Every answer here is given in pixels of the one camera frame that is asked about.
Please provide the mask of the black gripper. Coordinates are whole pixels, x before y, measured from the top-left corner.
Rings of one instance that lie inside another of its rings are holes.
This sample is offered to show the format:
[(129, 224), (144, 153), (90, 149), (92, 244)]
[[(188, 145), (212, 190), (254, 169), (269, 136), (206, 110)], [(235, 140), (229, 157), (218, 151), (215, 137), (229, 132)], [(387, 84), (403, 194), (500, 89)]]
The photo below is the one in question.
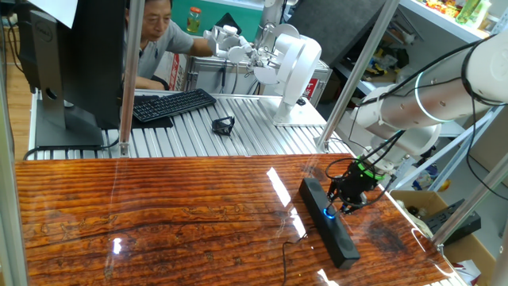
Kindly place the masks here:
[(331, 181), (327, 192), (329, 205), (326, 210), (335, 211), (333, 203), (339, 197), (344, 201), (340, 208), (341, 213), (351, 215), (367, 204), (368, 198), (364, 192), (374, 189), (379, 180), (379, 175), (361, 163), (351, 163), (342, 177)]

